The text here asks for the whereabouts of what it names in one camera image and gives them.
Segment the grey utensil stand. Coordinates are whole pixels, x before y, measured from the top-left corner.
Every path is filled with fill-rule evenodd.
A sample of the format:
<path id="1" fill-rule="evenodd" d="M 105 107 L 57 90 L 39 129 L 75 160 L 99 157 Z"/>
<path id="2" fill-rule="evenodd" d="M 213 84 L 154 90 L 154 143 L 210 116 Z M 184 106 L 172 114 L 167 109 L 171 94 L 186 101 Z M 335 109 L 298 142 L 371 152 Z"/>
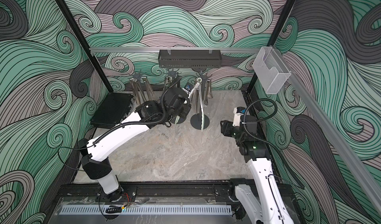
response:
<path id="1" fill-rule="evenodd" d="M 139 72 L 134 73 L 130 79 L 130 84 L 138 106 L 144 102 L 155 100 L 154 90 L 148 78 L 143 74 Z"/>
<path id="2" fill-rule="evenodd" d="M 179 77 L 179 69 L 168 69 L 164 79 L 163 91 L 165 91 Z"/>
<path id="3" fill-rule="evenodd" d="M 210 125 L 210 119 L 205 114 L 204 108 L 208 106 L 208 100 L 213 98 L 212 82 L 205 71 L 200 70 L 197 74 L 198 77 L 189 93 L 190 101 L 195 101 L 196 106 L 190 123 L 193 128 L 204 131 Z"/>

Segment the green tongs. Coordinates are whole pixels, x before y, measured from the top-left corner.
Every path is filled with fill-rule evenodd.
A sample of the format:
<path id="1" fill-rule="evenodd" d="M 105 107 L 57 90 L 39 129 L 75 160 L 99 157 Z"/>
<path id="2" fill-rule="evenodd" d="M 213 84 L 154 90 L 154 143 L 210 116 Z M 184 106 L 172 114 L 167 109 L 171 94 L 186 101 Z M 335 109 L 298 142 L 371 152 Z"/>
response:
<path id="1" fill-rule="evenodd" d="M 204 130 L 205 124 L 204 124 L 204 109 L 203 109 L 203 97 L 201 92 L 201 84 L 202 79 L 197 78 L 196 84 L 194 85 L 194 88 L 192 89 L 189 97 L 195 98 L 196 97 L 196 114 L 194 114 L 191 119 L 190 123 L 193 128 L 197 130 Z"/>

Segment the steel tongs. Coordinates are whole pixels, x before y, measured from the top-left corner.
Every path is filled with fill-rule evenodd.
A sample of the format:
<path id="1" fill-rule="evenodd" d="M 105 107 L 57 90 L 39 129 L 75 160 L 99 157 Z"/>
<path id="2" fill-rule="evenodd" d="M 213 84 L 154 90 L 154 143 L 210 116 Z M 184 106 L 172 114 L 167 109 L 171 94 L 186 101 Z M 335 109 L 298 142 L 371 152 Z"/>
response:
<path id="1" fill-rule="evenodd" d="M 142 80 L 143 80 L 143 82 L 145 84 L 145 88 L 146 88 L 146 93 L 147 93 L 148 99 L 150 101 L 155 100 L 155 98 L 154 98 L 154 90 L 153 90 L 153 88 L 152 88 L 148 78 L 143 76 Z"/>
<path id="2" fill-rule="evenodd" d="M 195 109 L 195 114 L 199 114 L 200 112 L 200 102 L 199 102 L 199 91 L 195 90 L 192 97 L 191 102 L 194 104 L 193 108 Z"/>
<path id="3" fill-rule="evenodd" d="M 144 90 L 141 87 L 139 80 L 132 78 L 130 79 L 130 84 L 132 86 L 133 95 L 135 97 L 137 105 L 141 105 L 145 102 Z"/>
<path id="4" fill-rule="evenodd" d="M 208 99 L 212 99 L 213 98 L 211 85 L 212 85 L 212 82 L 211 82 L 211 80 L 208 79 L 206 81 L 206 96 L 207 96 Z"/>

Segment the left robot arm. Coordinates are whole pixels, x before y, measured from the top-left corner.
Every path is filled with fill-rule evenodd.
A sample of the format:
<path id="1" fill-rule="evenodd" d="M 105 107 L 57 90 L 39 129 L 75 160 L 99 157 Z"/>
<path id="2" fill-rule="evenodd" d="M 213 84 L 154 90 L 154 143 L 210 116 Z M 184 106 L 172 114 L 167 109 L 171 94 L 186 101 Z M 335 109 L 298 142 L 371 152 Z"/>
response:
<path id="1" fill-rule="evenodd" d="M 170 127 L 184 121 L 191 110 L 191 96 L 195 89 L 172 87 L 165 90 L 159 101 L 146 101 L 139 105 L 120 124 L 91 140 L 80 141 L 81 166 L 91 180 L 101 186 L 109 202 L 118 202 L 123 196 L 109 155 L 134 137 L 157 126 Z"/>

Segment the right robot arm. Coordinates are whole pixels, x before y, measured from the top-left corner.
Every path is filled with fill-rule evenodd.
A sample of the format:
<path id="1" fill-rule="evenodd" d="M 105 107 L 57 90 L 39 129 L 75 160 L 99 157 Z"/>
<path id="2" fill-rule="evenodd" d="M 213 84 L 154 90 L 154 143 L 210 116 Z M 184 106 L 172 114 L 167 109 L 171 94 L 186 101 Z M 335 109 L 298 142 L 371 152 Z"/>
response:
<path id="1" fill-rule="evenodd" d="M 234 138 L 240 154 L 244 157 L 255 182 L 257 194 L 244 181 L 233 183 L 234 202 L 239 202 L 253 224 L 292 224 L 294 221 L 282 199 L 273 172 L 272 161 L 267 146 L 269 142 L 256 136 L 261 121 L 249 114 L 256 103 L 269 102 L 277 113 L 276 102 L 271 99 L 258 99 L 247 108 L 234 109 L 233 121 L 220 122 L 221 133 Z"/>

